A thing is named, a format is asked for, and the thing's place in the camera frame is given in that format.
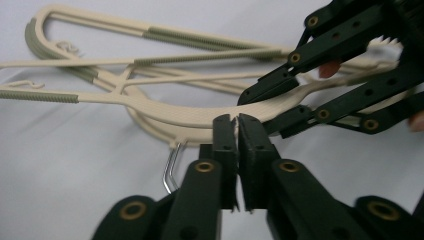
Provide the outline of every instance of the white fabric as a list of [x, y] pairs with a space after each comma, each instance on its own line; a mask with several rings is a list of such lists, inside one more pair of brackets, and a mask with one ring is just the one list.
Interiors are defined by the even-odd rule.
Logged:
[[[54, 1], [73, 7], [264, 42], [294, 46], [307, 14], [324, 0], [286, 1]], [[0, 62], [36, 59], [24, 41], [25, 25], [43, 6], [38, 1], [2, 1]], [[49, 37], [67, 40], [84, 57], [147, 57], [196, 53], [88, 28], [49, 23]], [[393, 58], [391, 52], [385, 57]], [[185, 64], [208, 73], [272, 70], [250, 61]], [[101, 91], [54, 68], [0, 70], [0, 83], [29, 79], [47, 89]], [[234, 106], [237, 97], [171, 84], [144, 87], [150, 97], [196, 107]], [[339, 94], [328, 90], [307, 103]], [[0, 239], [90, 239], [104, 215], [130, 195], [159, 200], [168, 144], [143, 132], [124, 107], [0, 100]], [[334, 127], [315, 127], [287, 140], [273, 139], [283, 158], [304, 163], [335, 198], [352, 205], [365, 195], [397, 202], [408, 211], [423, 191], [424, 133], [405, 123], [367, 136]], [[175, 173], [181, 183], [198, 149], [187, 149]], [[222, 239], [271, 239], [264, 211], [224, 212]]]

